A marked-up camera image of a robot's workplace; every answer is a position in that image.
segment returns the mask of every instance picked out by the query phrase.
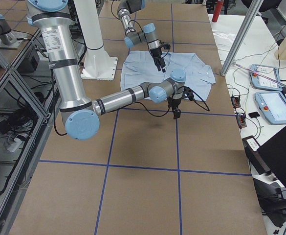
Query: white desk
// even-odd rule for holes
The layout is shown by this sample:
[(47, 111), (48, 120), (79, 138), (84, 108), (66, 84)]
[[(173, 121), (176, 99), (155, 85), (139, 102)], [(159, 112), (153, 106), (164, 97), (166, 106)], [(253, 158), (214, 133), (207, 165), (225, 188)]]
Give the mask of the white desk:
[[(218, 22), (214, 23), (211, 22), (211, 27), (214, 32), (216, 44), (218, 46), (218, 53), (221, 59), (221, 63), (226, 59), (228, 51), (233, 43), (233, 39), (237, 34), (244, 16), (232, 16), (232, 15), (220, 15)], [(262, 54), (275, 46), (273, 50), (265, 53), (264, 55), (255, 55), (255, 54)], [(262, 64), (262, 65), (270, 65), (279, 67), (279, 61), (275, 58), (274, 52), (277, 50), (277, 45), (275, 43), (274, 38), (272, 37), (270, 31), (264, 24), (261, 17), (256, 17), (252, 26), (247, 33), (244, 42), (238, 51), (235, 59), (237, 60), (237, 64), (243, 65), (245, 67), (250, 67), (252, 64)], [(280, 78), (282, 80), (286, 80), (286, 61), (280, 61)], [(246, 89), (243, 87), (238, 86), (234, 82), (233, 72), (237, 69), (237, 66), (231, 66), (230, 70), (226, 74), (226, 82), (230, 84), (234, 88), (238, 89), (241, 94), (245, 94), (247, 92)], [(236, 82), (242, 86), (248, 87), (250, 84), (250, 79), (248, 76), (248, 71), (244, 69), (239, 69), (235, 72), (235, 79)], [(246, 111), (246, 113), (251, 113), (258, 111), (258, 105), (254, 100), (254, 93), (259, 92), (261, 90), (254, 89), (252, 86), (249, 87), (249, 95), (243, 95), (241, 97), (241, 105), (242, 108)], [(270, 125), (260, 113), (260, 117), (258, 118), (260, 125), (262, 127), (261, 134), (257, 141), (260, 144), (265, 143), (268, 139), (270, 139), (274, 134), (276, 134), (279, 130), (281, 130), (285, 125)], [(250, 121), (247, 122), (247, 127), (242, 129), (241, 137), (247, 137), (250, 135), (256, 134), (256, 127)], [(254, 176), (255, 178), (261, 178), (262, 180), (266, 181), (264, 176)], [(279, 234), (283, 234), (286, 223), (282, 228), (275, 227), (270, 219), (264, 216), (264, 222), (266, 225), (268, 235), (273, 234), (276, 229), (279, 229)]]

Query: table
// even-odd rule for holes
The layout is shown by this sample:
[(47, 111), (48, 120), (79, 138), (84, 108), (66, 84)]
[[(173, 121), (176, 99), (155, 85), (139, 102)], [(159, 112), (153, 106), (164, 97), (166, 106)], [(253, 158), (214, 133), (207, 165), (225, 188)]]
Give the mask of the table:
[[(84, 80), (91, 98), (120, 90), (129, 52), (110, 4), (100, 26), (117, 72), (113, 82)], [(196, 52), (212, 66), (211, 112), (184, 101), (173, 120), (134, 104), (100, 117), (88, 141), (52, 131), (10, 234), (266, 234), (205, 6), (149, 3), (133, 18), (153, 22), (173, 52)], [(167, 110), (143, 102), (157, 114)], [(57, 127), (64, 132), (60, 117)]]
[[(220, 15), (217, 23), (211, 22), (211, 28), (215, 35), (215, 40), (219, 48), (218, 52), (221, 60), (224, 61), (226, 59), (228, 50), (231, 46), (230, 40), (233, 39), (233, 36), (235, 36), (236, 33), (238, 32), (243, 19), (244, 16)], [(275, 66), (278, 68), (280, 65), (280, 68), (282, 68), (279, 71), (280, 78), (282, 80), (286, 80), (286, 61), (280, 61), (279, 64), (279, 60), (277, 60), (276, 57), (274, 56), (274, 52), (276, 50), (277, 50), (277, 45), (270, 31), (266, 27), (262, 18), (256, 17), (235, 59), (238, 64), (241, 64), (245, 67), (250, 67), (251, 64), (262, 64), (262, 65)], [(246, 89), (244, 89), (239, 85), (245, 87), (249, 86), (250, 79), (248, 76), (248, 72), (243, 69), (235, 71), (237, 68), (238, 67), (236, 66), (232, 66), (230, 68), (229, 72), (226, 74), (226, 82), (229, 84), (229, 87), (233, 86), (234, 88), (238, 89), (241, 92), (241, 94), (245, 94)], [(250, 86), (248, 97), (246, 95), (242, 96), (241, 105), (242, 108), (246, 111), (246, 113), (259, 111), (258, 105), (254, 100), (254, 93), (260, 91), (261, 90), (254, 89), (252, 86)], [(263, 118), (262, 114), (258, 118), (258, 120), (260, 122), (260, 125), (262, 126), (262, 132), (259, 138), (257, 139), (257, 141), (260, 144), (265, 143), (268, 139), (270, 139), (274, 134), (276, 134), (285, 126), (285, 125), (270, 125)], [(242, 129), (241, 137), (244, 138), (250, 135), (255, 135), (255, 133), (256, 133), (256, 127), (249, 120), (247, 120), (247, 128)], [(269, 184), (272, 183), (270, 180), (268, 180), (267, 177), (259, 176), (259, 174), (256, 172), (255, 169), (253, 169), (252, 173), (254, 174), (255, 178), (263, 180)], [(267, 217), (264, 217), (264, 220), (268, 234), (271, 234), (271, 232), (274, 232), (274, 230), (276, 229), (280, 229), (275, 227)], [(280, 233), (282, 233), (284, 229), (285, 226), (280, 229)]]

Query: tablet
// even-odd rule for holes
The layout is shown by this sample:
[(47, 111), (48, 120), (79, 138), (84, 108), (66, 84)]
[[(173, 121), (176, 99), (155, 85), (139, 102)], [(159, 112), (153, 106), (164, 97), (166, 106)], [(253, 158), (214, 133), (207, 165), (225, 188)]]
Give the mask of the tablet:
[[(258, 72), (261, 75), (267, 76), (275, 81), (280, 82), (280, 76), (276, 67), (253, 64), (250, 67), (253, 71)], [(252, 85), (261, 90), (267, 91), (282, 91), (282, 86), (272, 82), (264, 77), (250, 73)]]
[(257, 92), (255, 100), (270, 124), (286, 124), (286, 98), (281, 92)]

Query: computer monitor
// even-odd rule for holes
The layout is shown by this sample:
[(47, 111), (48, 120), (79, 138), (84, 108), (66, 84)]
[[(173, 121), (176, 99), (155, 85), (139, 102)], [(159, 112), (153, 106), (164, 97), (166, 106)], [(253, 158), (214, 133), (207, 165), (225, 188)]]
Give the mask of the computer monitor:
[(260, 146), (258, 153), (286, 187), (286, 126)]

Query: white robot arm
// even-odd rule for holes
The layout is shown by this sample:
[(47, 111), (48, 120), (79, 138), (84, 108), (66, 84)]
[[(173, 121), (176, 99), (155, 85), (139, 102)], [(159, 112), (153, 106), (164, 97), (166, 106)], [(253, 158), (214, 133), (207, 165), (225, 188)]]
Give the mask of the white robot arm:
[[(98, 116), (146, 97), (150, 97), (156, 103), (167, 98), (180, 102), (183, 98), (184, 89), (182, 88), (184, 88), (186, 74), (183, 70), (177, 69), (171, 72), (170, 78), (161, 83), (142, 83), (131, 89), (91, 100), (85, 94), (68, 27), (71, 18), (67, 0), (26, 0), (26, 3), (30, 16), (29, 23), (37, 26), (42, 32), (49, 57), (49, 68), (56, 77), (62, 99), (60, 104), (62, 120), (71, 137), (78, 140), (91, 138), (99, 129)], [(125, 8), (122, 6), (119, 7), (121, 22), (124, 26), (130, 27), (130, 23), (125, 23), (128, 20), (128, 15), (124, 13)], [(128, 35), (132, 33), (134, 32), (129, 29)], [(161, 51), (161, 48), (153, 47), (158, 43), (153, 28), (146, 34), (146, 40), (151, 50)]]

